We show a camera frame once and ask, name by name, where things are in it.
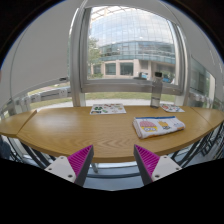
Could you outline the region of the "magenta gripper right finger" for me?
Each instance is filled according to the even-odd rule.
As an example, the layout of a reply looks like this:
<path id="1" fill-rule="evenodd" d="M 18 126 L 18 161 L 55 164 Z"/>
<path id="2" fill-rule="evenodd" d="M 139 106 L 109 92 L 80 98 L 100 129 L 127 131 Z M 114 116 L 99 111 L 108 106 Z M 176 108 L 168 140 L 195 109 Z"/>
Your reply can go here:
<path id="1" fill-rule="evenodd" d="M 138 145 L 134 145 L 134 157 L 144 185 L 181 170 L 169 156 L 158 156 Z"/>

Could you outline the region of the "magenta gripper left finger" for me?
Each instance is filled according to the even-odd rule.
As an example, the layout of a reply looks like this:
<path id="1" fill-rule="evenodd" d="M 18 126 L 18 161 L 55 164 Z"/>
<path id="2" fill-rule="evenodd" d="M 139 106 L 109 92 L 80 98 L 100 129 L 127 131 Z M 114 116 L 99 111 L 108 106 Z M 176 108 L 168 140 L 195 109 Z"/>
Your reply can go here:
<path id="1" fill-rule="evenodd" d="M 89 145 L 68 157 L 59 156 L 46 168 L 46 171 L 69 182 L 83 186 L 93 155 L 93 146 Z"/>

